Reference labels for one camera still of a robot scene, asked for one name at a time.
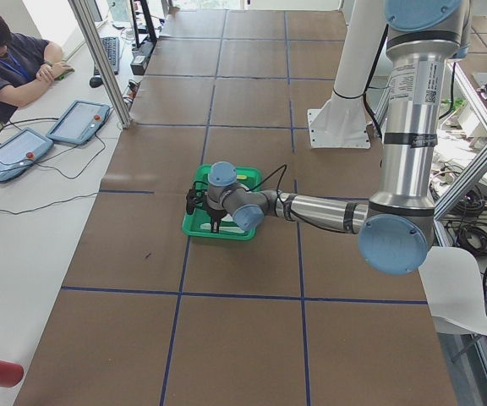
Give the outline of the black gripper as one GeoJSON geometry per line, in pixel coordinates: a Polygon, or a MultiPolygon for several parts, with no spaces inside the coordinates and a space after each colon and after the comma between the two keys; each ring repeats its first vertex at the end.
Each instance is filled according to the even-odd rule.
{"type": "Polygon", "coordinates": [[[224,209],[216,209],[205,204],[205,211],[211,219],[211,233],[219,233],[221,220],[227,215],[224,209]]]}

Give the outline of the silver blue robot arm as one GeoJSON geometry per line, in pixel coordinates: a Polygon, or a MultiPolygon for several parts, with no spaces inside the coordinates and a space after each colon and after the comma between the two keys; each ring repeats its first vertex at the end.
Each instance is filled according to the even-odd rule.
{"type": "Polygon", "coordinates": [[[358,236],[363,258],[394,275],[416,270],[434,241],[435,204],[428,184],[446,63],[468,52],[468,1],[357,1],[331,97],[308,111],[314,148],[367,148],[361,112],[378,57],[393,64],[382,128],[380,186],[367,203],[253,191],[229,162],[211,166],[203,205],[213,222],[224,216],[244,231],[265,216],[358,236]]]}

